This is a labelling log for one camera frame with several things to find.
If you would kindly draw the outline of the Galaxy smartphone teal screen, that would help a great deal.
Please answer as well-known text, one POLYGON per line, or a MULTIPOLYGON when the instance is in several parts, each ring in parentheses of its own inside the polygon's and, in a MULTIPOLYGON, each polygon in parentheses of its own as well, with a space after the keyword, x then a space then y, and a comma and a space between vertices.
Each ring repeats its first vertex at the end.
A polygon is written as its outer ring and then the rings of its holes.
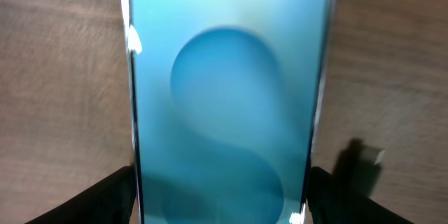
POLYGON ((121 0, 140 223, 302 223, 335 0, 121 0))

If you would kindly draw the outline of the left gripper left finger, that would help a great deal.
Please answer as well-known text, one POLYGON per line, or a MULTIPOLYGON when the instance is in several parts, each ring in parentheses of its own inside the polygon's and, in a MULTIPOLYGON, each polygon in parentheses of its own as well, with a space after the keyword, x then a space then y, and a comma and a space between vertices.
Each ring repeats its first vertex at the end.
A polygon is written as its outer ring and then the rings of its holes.
POLYGON ((27 224, 128 224, 136 196, 134 167, 124 166, 27 224))

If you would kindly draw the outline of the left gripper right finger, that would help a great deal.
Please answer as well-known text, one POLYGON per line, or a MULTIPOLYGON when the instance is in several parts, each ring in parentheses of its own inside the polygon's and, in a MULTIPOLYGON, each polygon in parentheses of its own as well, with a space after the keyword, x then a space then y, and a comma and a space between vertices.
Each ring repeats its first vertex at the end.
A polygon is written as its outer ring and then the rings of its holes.
POLYGON ((317 224, 411 224, 370 198, 345 188, 320 167, 309 170, 307 201, 317 224))

